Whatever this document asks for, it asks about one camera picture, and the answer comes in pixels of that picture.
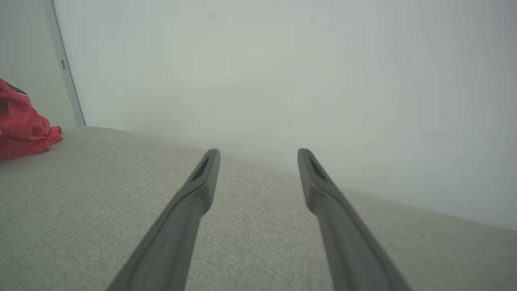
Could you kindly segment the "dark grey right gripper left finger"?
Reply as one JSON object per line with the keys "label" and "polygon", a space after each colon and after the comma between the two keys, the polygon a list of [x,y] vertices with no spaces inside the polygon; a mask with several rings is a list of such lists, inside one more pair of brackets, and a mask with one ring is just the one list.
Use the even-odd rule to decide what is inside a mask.
{"label": "dark grey right gripper left finger", "polygon": [[184,291],[201,218],[209,211],[220,168],[210,149],[149,229],[107,291]]}

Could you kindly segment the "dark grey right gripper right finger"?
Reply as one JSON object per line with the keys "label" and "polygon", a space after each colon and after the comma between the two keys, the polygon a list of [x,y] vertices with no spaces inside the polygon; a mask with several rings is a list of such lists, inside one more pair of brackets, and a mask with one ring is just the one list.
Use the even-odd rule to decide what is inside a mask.
{"label": "dark grey right gripper right finger", "polygon": [[305,204],[318,219],[334,291],[412,291],[312,151],[299,149],[297,161]]}

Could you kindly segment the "red and white basketball jersey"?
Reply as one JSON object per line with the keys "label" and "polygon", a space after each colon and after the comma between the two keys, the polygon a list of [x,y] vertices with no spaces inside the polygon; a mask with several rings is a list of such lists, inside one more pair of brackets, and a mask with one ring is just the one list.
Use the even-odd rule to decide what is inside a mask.
{"label": "red and white basketball jersey", "polygon": [[62,140],[61,127],[52,127],[29,97],[0,78],[0,160],[47,151]]}

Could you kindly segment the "grey metal pole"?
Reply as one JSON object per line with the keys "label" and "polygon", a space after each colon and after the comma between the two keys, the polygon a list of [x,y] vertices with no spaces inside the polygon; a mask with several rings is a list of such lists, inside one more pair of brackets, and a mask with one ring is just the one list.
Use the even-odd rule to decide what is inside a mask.
{"label": "grey metal pole", "polygon": [[50,35],[53,40],[54,50],[59,61],[63,83],[67,91],[67,96],[70,101],[71,109],[76,120],[77,127],[85,127],[86,123],[80,107],[79,98],[76,94],[76,87],[74,85],[73,77],[70,72],[68,59],[65,48],[63,46],[63,39],[59,28],[59,21],[55,10],[54,0],[43,0],[46,9],[47,19],[49,23]]}

